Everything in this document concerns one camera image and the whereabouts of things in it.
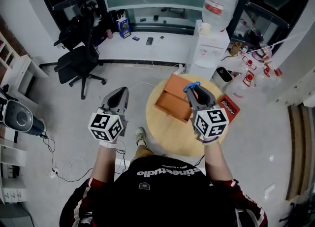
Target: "red box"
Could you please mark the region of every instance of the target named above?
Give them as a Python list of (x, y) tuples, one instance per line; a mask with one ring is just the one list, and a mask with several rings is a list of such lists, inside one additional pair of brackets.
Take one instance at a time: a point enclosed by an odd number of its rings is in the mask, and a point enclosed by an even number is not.
[(156, 101), (155, 107), (170, 114), (172, 117), (187, 123), (192, 114), (192, 109), (186, 99), (186, 93), (183, 92), (183, 89), (190, 83), (190, 81), (172, 74)]
[(227, 114), (227, 117), (230, 121), (230, 123), (232, 122), (232, 120), (236, 117), (237, 113), (239, 113), (239, 111), (241, 110), (236, 103), (234, 103), (232, 101), (232, 99), (229, 98), (229, 96), (227, 94), (224, 94), (223, 97), (221, 97), (218, 100), (218, 104), (221, 108), (224, 108)]

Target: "wristband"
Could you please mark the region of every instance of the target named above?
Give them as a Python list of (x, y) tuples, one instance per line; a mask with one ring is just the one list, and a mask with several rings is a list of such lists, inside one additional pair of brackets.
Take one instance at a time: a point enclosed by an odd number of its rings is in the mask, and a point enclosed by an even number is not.
[(211, 145), (213, 142), (216, 142), (216, 140), (218, 139), (219, 137), (215, 137), (214, 139), (211, 139), (211, 140), (208, 140), (208, 141), (203, 141), (203, 145)]
[(110, 142), (106, 142), (106, 141), (103, 141), (103, 140), (100, 140), (100, 141), (99, 141), (99, 144), (100, 144), (101, 146), (106, 147), (106, 148), (116, 148), (116, 146), (117, 146), (117, 143), (112, 144), (112, 143), (110, 143)]

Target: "phone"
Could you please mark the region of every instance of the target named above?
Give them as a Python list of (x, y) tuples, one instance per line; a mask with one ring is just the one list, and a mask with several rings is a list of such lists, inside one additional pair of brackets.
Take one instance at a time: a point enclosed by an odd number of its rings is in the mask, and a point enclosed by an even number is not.
[(153, 42), (153, 37), (149, 37), (147, 39), (147, 45), (152, 45), (152, 42)]

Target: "person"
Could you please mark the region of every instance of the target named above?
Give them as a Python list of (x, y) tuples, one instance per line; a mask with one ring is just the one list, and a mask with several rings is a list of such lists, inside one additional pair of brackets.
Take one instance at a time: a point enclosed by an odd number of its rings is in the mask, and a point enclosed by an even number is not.
[(143, 128), (135, 158), (114, 181), (115, 147), (100, 146), (91, 174), (65, 204), (61, 227), (176, 223), (266, 227), (263, 209), (233, 179), (218, 141), (206, 145), (205, 173), (189, 163), (155, 155)]

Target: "black frame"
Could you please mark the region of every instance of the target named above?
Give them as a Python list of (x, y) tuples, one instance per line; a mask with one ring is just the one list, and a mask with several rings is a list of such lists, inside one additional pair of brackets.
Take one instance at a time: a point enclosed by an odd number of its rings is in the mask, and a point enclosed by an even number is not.
[[(53, 16), (53, 19), (55, 20), (57, 26), (59, 27), (60, 30), (62, 30), (69, 23), (62, 9), (70, 5), (74, 5), (78, 3), (80, 0), (63, 0), (55, 4), (50, 3), (49, 0), (44, 0), (44, 1), (51, 15)], [(102, 14), (102, 18), (105, 19), (106, 22), (110, 22), (112, 31), (117, 32), (118, 31), (118, 28), (116, 26), (117, 14), (123, 12), (124, 10), (108, 12), (106, 8), (105, 0), (96, 0), (96, 2)], [(296, 22), (300, 18), (308, 0), (300, 0), (300, 2), (301, 3), (299, 4), (298, 9), (295, 11), (295, 14), (292, 17), (292, 20), (288, 22), (287, 20), (284, 20), (279, 15), (277, 15), (277, 13), (275, 13), (274, 11), (268, 9), (268, 7), (257, 4), (255, 0), (238, 0), (232, 20), (230, 21), (228, 27), (226, 28), (227, 33), (230, 37), (230, 40), (234, 42), (243, 42), (243, 43), (251, 44), (250, 41), (245, 40), (242, 37), (233, 35), (244, 10), (253, 12), (263, 18), (271, 19), (273, 23), (278, 25), (278, 28), (276, 29), (271, 39), (269, 40), (268, 45), (271, 45), (277, 41), (285, 39), (286, 37), (288, 37), (290, 31), (293, 29)], [(132, 32), (167, 32), (167, 33), (177, 33), (177, 34), (187, 34), (187, 35), (193, 35), (194, 33), (194, 27), (171, 25), (171, 24), (155, 25), (155, 24), (149, 24), (149, 23), (143, 23), (143, 24), (131, 23), (130, 27), (131, 27)], [(280, 46), (281, 44), (276, 45), (273, 49), (273, 53), (275, 53)]]

